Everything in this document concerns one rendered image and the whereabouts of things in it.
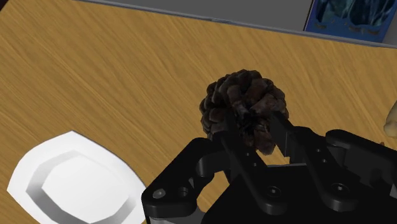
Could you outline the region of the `dark brown pine cone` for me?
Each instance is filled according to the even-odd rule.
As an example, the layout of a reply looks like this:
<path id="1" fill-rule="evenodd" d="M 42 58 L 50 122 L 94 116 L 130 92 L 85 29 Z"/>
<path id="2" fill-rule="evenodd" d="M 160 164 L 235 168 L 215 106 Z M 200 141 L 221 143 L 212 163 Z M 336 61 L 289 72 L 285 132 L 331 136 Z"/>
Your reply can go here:
<path id="1" fill-rule="evenodd" d="M 264 155 L 275 149 L 269 127 L 271 112 L 279 111 L 289 117 L 284 92 L 258 71 L 245 69 L 209 84 L 199 110 L 203 131 L 209 139 L 226 129 L 225 115 L 234 112 L 244 143 Z"/>

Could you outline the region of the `pale cream rounded object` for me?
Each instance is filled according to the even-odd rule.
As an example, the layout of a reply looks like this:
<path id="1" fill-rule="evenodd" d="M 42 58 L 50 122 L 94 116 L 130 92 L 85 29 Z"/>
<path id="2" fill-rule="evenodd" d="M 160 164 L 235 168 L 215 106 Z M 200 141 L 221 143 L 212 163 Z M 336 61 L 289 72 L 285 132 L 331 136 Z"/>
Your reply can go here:
<path id="1" fill-rule="evenodd" d="M 397 138 L 397 100 L 387 115 L 384 132 L 389 137 Z"/>

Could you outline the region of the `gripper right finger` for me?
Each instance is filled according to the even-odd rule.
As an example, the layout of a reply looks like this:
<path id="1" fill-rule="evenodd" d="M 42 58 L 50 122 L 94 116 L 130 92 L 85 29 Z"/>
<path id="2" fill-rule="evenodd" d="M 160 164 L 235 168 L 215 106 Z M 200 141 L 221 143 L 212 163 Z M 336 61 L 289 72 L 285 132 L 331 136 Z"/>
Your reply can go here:
<path id="1" fill-rule="evenodd" d="M 320 136 L 272 112 L 270 134 L 282 154 L 305 163 L 323 203 L 336 212 L 397 209 L 397 151 L 341 129 Z"/>

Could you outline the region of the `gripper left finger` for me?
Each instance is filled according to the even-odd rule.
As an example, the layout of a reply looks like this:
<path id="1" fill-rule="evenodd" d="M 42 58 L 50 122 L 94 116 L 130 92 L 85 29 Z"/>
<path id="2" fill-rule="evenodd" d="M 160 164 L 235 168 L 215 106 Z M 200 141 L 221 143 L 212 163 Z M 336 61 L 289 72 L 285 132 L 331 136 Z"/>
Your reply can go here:
<path id="1" fill-rule="evenodd" d="M 225 129 L 212 139 L 191 140 L 176 158 L 152 181 L 141 196 L 147 218 L 187 217 L 197 208 L 197 197 L 217 172 L 224 172 L 231 195 L 223 193 L 218 202 L 231 204 L 246 196 L 261 214 L 282 215 L 287 211 L 284 190 L 270 174 L 258 154 L 248 148 L 228 112 Z"/>

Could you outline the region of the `white plate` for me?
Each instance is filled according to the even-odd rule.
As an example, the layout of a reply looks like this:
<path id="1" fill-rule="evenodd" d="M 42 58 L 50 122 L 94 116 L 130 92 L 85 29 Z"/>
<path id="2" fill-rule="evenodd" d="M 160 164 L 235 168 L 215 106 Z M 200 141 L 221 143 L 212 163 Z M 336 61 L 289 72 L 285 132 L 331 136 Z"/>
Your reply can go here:
<path id="1" fill-rule="evenodd" d="M 7 191 L 39 224 L 142 224 L 145 188 L 120 157 L 69 131 L 30 149 Z"/>

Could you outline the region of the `blue framed wall picture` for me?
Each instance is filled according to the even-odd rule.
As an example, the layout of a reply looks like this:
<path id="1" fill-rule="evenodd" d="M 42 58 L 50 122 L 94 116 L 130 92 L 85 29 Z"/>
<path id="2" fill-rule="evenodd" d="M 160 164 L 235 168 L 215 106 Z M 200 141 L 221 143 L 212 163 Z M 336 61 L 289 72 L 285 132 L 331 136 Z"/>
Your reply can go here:
<path id="1" fill-rule="evenodd" d="M 381 43 L 397 0 L 314 0 L 306 32 Z"/>

